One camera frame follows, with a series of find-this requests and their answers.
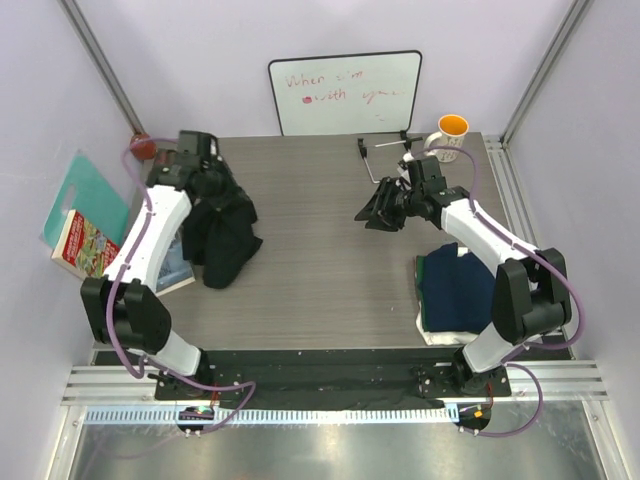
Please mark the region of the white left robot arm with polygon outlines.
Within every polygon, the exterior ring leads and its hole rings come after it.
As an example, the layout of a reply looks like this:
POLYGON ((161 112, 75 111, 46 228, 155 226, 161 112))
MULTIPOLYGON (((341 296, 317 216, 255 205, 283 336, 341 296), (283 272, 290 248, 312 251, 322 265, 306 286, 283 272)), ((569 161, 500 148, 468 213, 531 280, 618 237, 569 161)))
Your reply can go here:
POLYGON ((172 163, 151 171, 146 181, 131 175, 142 196, 139 213, 115 260, 101 277, 83 281, 80 296, 95 340, 111 346, 132 377, 142 379, 154 366, 200 399, 218 389, 208 357, 173 330, 156 290, 194 202, 228 192, 231 176, 214 135, 182 130, 173 144, 172 163))

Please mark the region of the black t shirt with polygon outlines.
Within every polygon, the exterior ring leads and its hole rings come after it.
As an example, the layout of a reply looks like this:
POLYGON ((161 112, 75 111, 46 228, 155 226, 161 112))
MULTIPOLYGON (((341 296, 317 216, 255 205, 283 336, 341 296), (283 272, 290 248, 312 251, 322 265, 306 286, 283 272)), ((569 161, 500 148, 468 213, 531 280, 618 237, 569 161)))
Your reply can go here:
POLYGON ((231 176, 196 201, 182 224, 182 250, 186 261, 202 268, 206 287, 229 287, 258 252, 257 221, 252 200, 231 176))

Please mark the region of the white mug orange inside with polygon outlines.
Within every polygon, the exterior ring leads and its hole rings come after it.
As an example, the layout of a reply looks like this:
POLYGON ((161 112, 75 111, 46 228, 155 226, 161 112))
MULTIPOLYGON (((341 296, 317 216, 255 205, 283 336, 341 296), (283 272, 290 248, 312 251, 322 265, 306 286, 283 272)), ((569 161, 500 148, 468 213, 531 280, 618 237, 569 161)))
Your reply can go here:
POLYGON ((469 131, 468 121, 457 114, 447 114, 438 121, 438 129, 424 141, 429 155, 435 155, 440 163, 451 163, 459 152, 449 147, 461 148, 469 131))

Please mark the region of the blue cover book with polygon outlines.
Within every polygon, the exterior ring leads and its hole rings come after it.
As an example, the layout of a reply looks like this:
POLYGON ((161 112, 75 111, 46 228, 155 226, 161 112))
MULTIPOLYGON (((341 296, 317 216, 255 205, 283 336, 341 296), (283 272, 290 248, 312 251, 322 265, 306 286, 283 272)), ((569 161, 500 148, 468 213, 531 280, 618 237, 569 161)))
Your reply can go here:
POLYGON ((181 235, 177 233, 171 241, 163 263, 160 267, 156 284, 156 295, 161 296, 196 280, 191 263, 183 258, 181 235))

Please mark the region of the orange brown cover book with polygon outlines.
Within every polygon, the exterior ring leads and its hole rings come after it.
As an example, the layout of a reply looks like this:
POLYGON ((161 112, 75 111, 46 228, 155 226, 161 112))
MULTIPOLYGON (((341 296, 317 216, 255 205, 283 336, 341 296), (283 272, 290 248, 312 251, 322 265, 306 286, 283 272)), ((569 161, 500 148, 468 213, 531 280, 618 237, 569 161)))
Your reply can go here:
POLYGON ((177 163, 177 152, 172 149, 160 149, 146 179, 146 186, 156 185, 175 187, 180 179, 180 165, 177 163))

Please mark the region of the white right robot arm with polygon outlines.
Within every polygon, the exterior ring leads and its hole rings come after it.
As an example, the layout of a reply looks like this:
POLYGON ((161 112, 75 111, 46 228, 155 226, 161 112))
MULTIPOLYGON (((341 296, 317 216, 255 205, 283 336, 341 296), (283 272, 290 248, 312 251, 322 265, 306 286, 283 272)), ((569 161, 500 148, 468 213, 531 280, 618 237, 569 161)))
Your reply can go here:
POLYGON ((493 276, 490 322, 452 360, 457 391, 484 390, 507 357, 529 341, 565 325, 572 316, 564 256, 522 242, 461 186, 449 186, 433 156, 408 160, 403 176, 381 179, 356 220, 366 228, 397 232, 410 217, 431 222, 461 241, 493 276))

